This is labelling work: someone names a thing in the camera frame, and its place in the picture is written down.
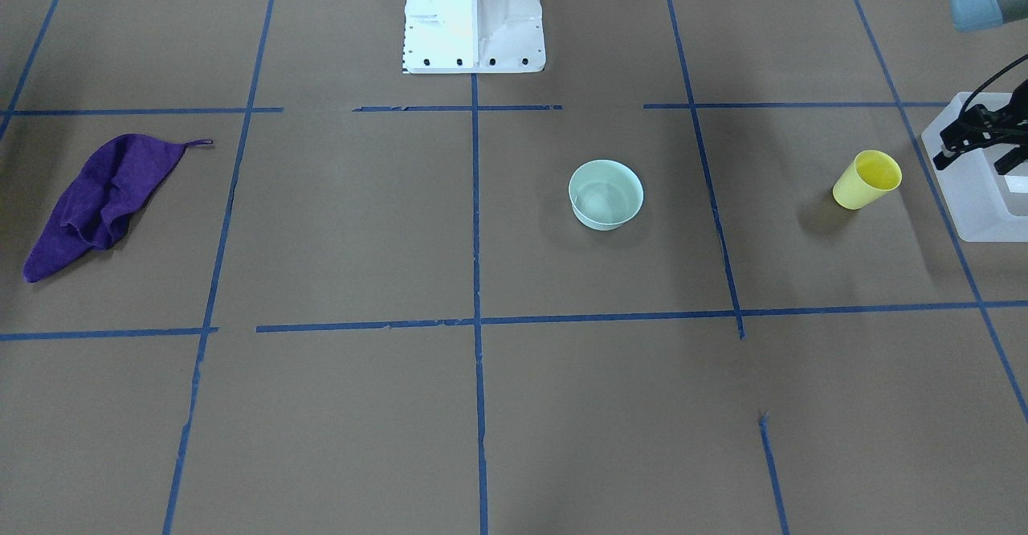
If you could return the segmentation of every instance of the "table surface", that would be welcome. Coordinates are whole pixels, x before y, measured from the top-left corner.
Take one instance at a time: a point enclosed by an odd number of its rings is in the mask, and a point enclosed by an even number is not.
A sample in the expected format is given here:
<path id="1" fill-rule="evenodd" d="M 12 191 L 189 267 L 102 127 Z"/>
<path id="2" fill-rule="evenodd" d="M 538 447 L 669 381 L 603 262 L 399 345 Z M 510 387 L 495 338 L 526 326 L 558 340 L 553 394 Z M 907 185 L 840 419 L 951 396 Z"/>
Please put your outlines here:
<path id="1" fill-rule="evenodd" d="M 0 532 L 1028 532 L 1028 245 L 917 139 L 1028 23 L 543 0 L 543 73 L 411 76 L 403 1 L 0 0 Z M 216 147 L 24 283 L 125 133 Z"/>

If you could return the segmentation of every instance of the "plastic cup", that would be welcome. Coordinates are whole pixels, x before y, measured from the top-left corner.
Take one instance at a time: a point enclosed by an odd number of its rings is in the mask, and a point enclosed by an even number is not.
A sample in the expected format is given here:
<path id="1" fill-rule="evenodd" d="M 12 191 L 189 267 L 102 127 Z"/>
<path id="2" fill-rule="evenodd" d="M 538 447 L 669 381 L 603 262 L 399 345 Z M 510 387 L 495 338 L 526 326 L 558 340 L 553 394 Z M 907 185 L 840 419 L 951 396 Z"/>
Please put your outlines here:
<path id="1" fill-rule="evenodd" d="M 575 170 L 567 194 L 575 217 L 592 229 L 619 227 L 642 208 L 642 183 L 638 176 L 610 159 L 588 162 Z"/>
<path id="2" fill-rule="evenodd" d="M 859 210 L 896 187 L 903 172 L 887 153 L 869 149 L 856 154 L 832 188 L 835 201 L 848 210 Z"/>

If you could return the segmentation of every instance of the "black cable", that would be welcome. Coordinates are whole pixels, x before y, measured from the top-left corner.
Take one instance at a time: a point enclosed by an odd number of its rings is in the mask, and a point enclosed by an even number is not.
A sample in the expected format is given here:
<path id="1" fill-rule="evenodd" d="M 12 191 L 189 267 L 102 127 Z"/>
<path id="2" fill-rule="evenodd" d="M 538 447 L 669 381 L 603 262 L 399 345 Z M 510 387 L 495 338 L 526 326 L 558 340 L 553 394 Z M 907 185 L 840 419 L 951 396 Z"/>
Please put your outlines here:
<path id="1" fill-rule="evenodd" d="M 1018 58 L 1018 60 L 1016 62 L 1014 62 L 1011 65 L 1004 67 L 1001 70 L 999 70 L 999 73 L 993 75 L 990 78 L 987 78 L 986 81 L 985 81 L 985 83 L 982 83 L 981 85 L 979 85 L 979 87 L 977 90 L 975 90 L 975 93 L 972 93 L 970 95 L 970 97 L 967 98 L 967 100 L 964 102 L 963 107 L 960 108 L 960 115 L 957 117 L 957 120 L 961 121 L 961 123 L 963 123 L 963 115 L 964 115 L 964 112 L 967 110 L 967 106 L 970 104 L 970 100 L 975 99 L 979 94 L 981 94 L 983 91 L 985 91 L 985 88 L 988 87 L 988 85 L 992 85 L 993 81 L 995 81 L 999 77 L 1002 77 L 1006 73 L 1006 71 L 1009 71 L 1009 70 L 1014 69 L 1014 67 L 1017 67 L 1017 66 L 1021 65 L 1022 63 L 1024 63 L 1025 60 L 1028 60 L 1028 53 L 1025 53 L 1025 55 L 1021 56 L 1020 58 Z"/>

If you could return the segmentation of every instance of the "blue painter's tape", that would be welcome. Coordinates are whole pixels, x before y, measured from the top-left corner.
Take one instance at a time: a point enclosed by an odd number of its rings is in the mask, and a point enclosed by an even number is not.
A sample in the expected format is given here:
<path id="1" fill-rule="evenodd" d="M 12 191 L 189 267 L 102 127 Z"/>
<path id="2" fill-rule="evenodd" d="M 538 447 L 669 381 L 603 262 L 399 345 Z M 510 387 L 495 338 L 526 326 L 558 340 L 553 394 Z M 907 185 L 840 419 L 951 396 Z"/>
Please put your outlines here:
<path id="1" fill-rule="evenodd" d="M 985 302 L 985 308 L 1028 308 L 1028 300 L 994 300 Z"/>
<path id="2" fill-rule="evenodd" d="M 894 102 L 754 102 L 754 103 L 698 103 L 697 109 L 816 109 L 816 108 L 874 108 L 895 107 Z"/>
<path id="3" fill-rule="evenodd" d="M 811 307 L 786 309 L 747 309 L 743 316 L 798 316 L 810 314 L 860 314 L 877 312 L 925 312 L 939 310 L 974 310 L 978 302 L 939 302 L 922 305 L 871 305 L 860 307 Z"/>
<path id="4" fill-rule="evenodd" d="M 389 322 L 335 322 L 322 324 L 268 324 L 258 326 L 256 332 L 321 332 L 330 330 L 375 330 L 380 328 L 433 328 L 436 326 L 471 326 L 471 318 L 442 320 L 399 320 Z"/>
<path id="5" fill-rule="evenodd" d="M 250 80 L 250 95 L 247 99 L 247 111 L 243 118 L 243 131 L 240 134 L 240 144 L 235 150 L 235 164 L 232 167 L 232 179 L 228 186 L 228 199 L 225 203 L 225 215 L 221 222 L 221 238 L 218 241 L 218 253 L 214 260 L 214 271 L 211 273 L 211 289 L 208 293 L 207 309 L 204 315 L 204 327 L 211 326 L 214 316 L 214 304 L 218 296 L 218 281 L 221 277 L 221 264 L 225 257 L 225 244 L 228 242 L 228 227 L 232 220 L 232 205 L 235 200 L 235 187 L 240 181 L 240 167 L 243 164 L 243 154 L 246 149 L 247 136 L 250 134 L 250 120 L 253 116 L 254 100 L 257 98 L 257 84 L 260 81 L 261 65 L 264 60 L 264 49 L 267 46 L 267 34 L 271 26 L 271 14 L 274 10 L 274 0 L 267 0 L 267 8 L 264 11 L 264 25 L 261 29 L 260 41 L 257 45 L 257 59 L 254 62 L 253 77 Z M 172 476 L 172 488 L 168 496 L 168 508 L 164 512 L 164 524 L 162 535 L 171 535 L 172 525 L 175 520 L 175 508 L 178 504 L 179 489 L 182 484 L 182 472 L 185 468 L 186 454 L 189 447 L 189 433 L 192 429 L 193 416 L 196 411 L 196 398 L 199 393 L 200 365 L 207 355 L 207 344 L 209 333 L 200 334 L 196 347 L 196 362 L 193 365 L 192 388 L 189 394 L 189 415 L 186 423 L 182 427 L 182 435 L 179 438 L 179 452 L 175 462 L 175 474 Z"/>
<path id="6" fill-rule="evenodd" d="M 688 103 L 647 103 L 642 104 L 642 109 L 691 109 Z"/>
<path id="7" fill-rule="evenodd" d="M 960 260 L 960 266 L 963 269 L 964 276 L 967 279 L 967 285 L 970 286 L 971 293 L 978 304 L 979 312 L 982 315 L 982 320 L 985 322 L 985 327 L 989 331 L 989 337 L 992 340 L 992 345 L 996 349 L 996 355 L 999 357 L 999 361 L 1003 366 L 1003 371 L 1006 373 L 1006 381 L 1009 382 L 1011 388 L 1014 391 L 1014 396 L 1017 399 L 1018 406 L 1021 408 L 1021 415 L 1024 417 L 1025 422 L 1028 423 L 1028 403 L 1025 402 L 1024 393 L 1021 391 L 1021 386 L 1018 385 L 1018 380 L 1014 374 L 1014 369 L 1011 368 L 1009 360 L 1006 358 L 1006 352 L 1003 350 L 1003 345 L 999 341 L 999 334 L 996 333 L 996 328 L 992 324 L 992 318 L 989 316 L 988 308 L 982 299 L 982 293 L 978 288 L 978 283 L 975 281 L 975 276 L 971 274 L 970 265 L 967 263 L 967 259 L 964 256 L 963 248 L 961 248 L 960 241 L 957 239 L 953 223 L 950 221 L 946 208 L 943 206 L 943 200 L 939 195 L 935 182 L 928 171 L 928 165 L 924 160 L 924 155 L 921 154 L 921 146 L 917 143 L 917 136 L 914 135 L 914 128 L 910 124 L 910 117 L 907 115 L 907 110 L 904 107 L 903 100 L 900 99 L 900 93 L 896 91 L 895 83 L 892 80 L 892 74 L 889 72 L 889 68 L 885 64 L 885 57 L 882 56 L 882 50 L 878 46 L 878 40 L 875 38 L 874 32 L 871 30 L 871 24 L 868 22 L 868 15 L 864 11 L 864 6 L 860 5 L 860 0 L 853 0 L 853 4 L 856 6 L 856 12 L 858 12 L 860 16 L 860 23 L 864 24 L 864 30 L 868 34 L 871 46 L 875 50 L 875 56 L 878 58 L 878 64 L 881 66 L 882 73 L 885 75 L 885 81 L 889 85 L 889 92 L 892 93 L 892 99 L 895 100 L 895 105 L 900 109 L 900 115 L 903 117 L 904 127 L 907 129 L 907 135 L 910 136 L 910 143 L 914 147 L 914 153 L 917 155 L 917 160 L 921 166 L 921 173 L 924 174 L 925 180 L 928 182 L 928 189 L 931 190 L 931 197 L 935 202 L 935 208 L 939 210 L 939 215 L 943 218 L 946 231 L 950 236 L 950 243 L 953 245 L 953 249 Z"/>
<path id="8" fill-rule="evenodd" d="M 394 106 L 362 106 L 354 109 L 354 113 L 379 113 L 404 111 L 471 111 L 469 105 L 394 105 Z"/>
<path id="9" fill-rule="evenodd" d="M 471 76 L 472 259 L 475 306 L 475 406 L 478 417 L 478 527 L 489 533 L 489 489 L 485 460 L 485 371 L 482 366 L 481 192 L 479 177 L 478 75 Z"/>
<path id="10" fill-rule="evenodd" d="M 43 25 L 39 28 L 39 33 L 36 35 L 36 41 L 32 44 L 32 50 L 29 51 L 29 59 L 26 60 L 25 67 L 22 69 L 22 76 L 19 77 L 17 85 L 15 85 L 14 93 L 10 97 L 10 103 L 7 104 L 7 113 L 4 115 L 3 121 L 0 122 L 0 140 L 2 140 L 4 134 L 7 133 L 11 116 L 15 107 L 17 107 L 17 101 L 22 99 L 22 93 L 25 91 L 25 83 L 29 80 L 29 72 L 32 71 L 32 64 L 36 62 L 36 56 L 39 53 L 40 45 L 43 44 L 43 38 L 46 37 L 46 30 L 50 27 L 50 22 L 53 20 L 53 12 L 58 8 L 59 1 L 61 0 L 50 0 L 50 7 L 46 10 L 46 16 L 43 17 Z"/>
<path id="11" fill-rule="evenodd" d="M 768 474 L 771 476 L 771 490 L 774 491 L 774 504 L 778 508 L 778 524 L 781 525 L 781 535 L 788 535 L 788 520 L 785 518 L 785 504 L 781 499 L 778 470 L 774 465 L 774 453 L 771 452 L 771 438 L 768 436 L 767 413 L 761 417 L 761 441 L 764 443 L 764 458 L 767 459 Z"/>
<path id="12" fill-rule="evenodd" d="M 550 111 L 562 106 L 553 105 L 480 105 L 478 111 Z"/>
<path id="13" fill-rule="evenodd" d="M 718 230 L 718 240 L 721 243 L 721 254 L 725 264 L 725 279 L 728 282 L 728 291 L 732 297 L 732 309 L 735 311 L 735 322 L 739 329 L 739 337 L 746 337 L 746 329 L 742 322 L 742 313 L 739 309 L 739 294 L 735 289 L 735 279 L 732 276 L 732 260 L 728 254 L 728 241 L 725 238 L 725 228 L 721 223 L 721 215 L 718 213 L 718 198 L 713 190 L 713 179 L 710 176 L 710 165 L 706 155 L 706 144 L 703 143 L 703 131 L 700 128 L 699 114 L 696 111 L 696 98 L 693 97 L 693 84 L 689 78 L 689 64 L 686 62 L 686 50 L 682 45 L 682 34 L 678 31 L 678 19 L 674 12 L 674 0 L 667 0 L 667 11 L 671 15 L 671 29 L 674 31 L 674 43 L 678 48 L 678 63 L 682 65 L 682 78 L 686 84 L 686 96 L 689 98 L 689 107 L 692 112 L 693 131 L 696 134 L 696 144 L 700 153 L 700 163 L 703 166 L 703 179 L 706 181 L 707 194 L 710 199 L 710 212 L 713 215 L 713 224 Z"/>
<path id="14" fill-rule="evenodd" d="M 136 330 L 74 330 L 68 332 L 0 333 L 0 342 L 76 341 L 82 338 L 132 338 L 138 336 L 189 336 L 217 332 L 217 328 L 142 328 Z"/>
<path id="15" fill-rule="evenodd" d="M 213 115 L 221 113 L 282 113 L 283 107 L 180 107 L 168 109 L 32 109 L 14 111 L 23 117 L 62 117 L 69 115 Z"/>
<path id="16" fill-rule="evenodd" d="M 732 318 L 734 311 L 699 311 L 699 312 L 655 312 L 630 314 L 578 314 L 555 316 L 510 316 L 483 318 L 482 324 L 547 324 L 559 322 L 623 322 L 638 320 L 690 320 L 697 318 Z"/>

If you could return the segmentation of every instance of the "purple towel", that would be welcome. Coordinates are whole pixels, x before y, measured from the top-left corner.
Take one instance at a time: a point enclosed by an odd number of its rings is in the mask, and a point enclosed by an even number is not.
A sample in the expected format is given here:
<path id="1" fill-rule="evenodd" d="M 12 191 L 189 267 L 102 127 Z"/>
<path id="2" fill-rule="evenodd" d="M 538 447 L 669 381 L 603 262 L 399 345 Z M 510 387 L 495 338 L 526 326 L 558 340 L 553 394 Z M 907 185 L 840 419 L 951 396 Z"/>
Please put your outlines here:
<path id="1" fill-rule="evenodd" d="M 116 244 L 128 229 L 133 213 L 172 173 L 186 148 L 213 143 L 172 144 L 127 134 L 104 144 L 58 200 L 25 262 L 26 282 L 50 276 L 90 249 L 106 250 Z"/>

